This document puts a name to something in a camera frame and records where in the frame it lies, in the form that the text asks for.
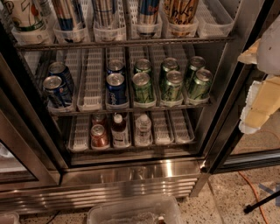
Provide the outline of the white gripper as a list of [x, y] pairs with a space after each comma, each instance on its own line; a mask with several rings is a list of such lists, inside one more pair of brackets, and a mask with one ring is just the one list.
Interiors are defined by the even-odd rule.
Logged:
[[260, 71], [270, 75], [266, 80], [253, 81], [241, 112], [239, 130], [243, 134], [256, 133], [280, 108], [280, 15], [252, 46], [237, 60], [243, 64], [257, 64]]

